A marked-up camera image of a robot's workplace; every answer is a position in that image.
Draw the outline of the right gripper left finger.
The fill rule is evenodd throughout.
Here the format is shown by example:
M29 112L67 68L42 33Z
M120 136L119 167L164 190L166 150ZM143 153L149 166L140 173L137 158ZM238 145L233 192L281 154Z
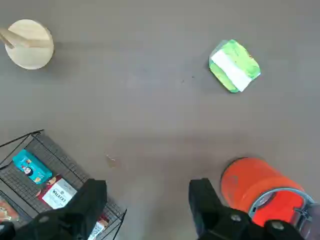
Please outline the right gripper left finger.
M12 222L0 224L2 240L87 240L108 201L104 180L88 179L65 207L38 214L15 229Z

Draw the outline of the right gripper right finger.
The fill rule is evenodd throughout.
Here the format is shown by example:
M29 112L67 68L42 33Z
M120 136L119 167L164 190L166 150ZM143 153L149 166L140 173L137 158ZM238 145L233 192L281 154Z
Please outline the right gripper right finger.
M303 240L290 223L255 224L246 212L223 205L208 178L192 179L188 201L199 240Z

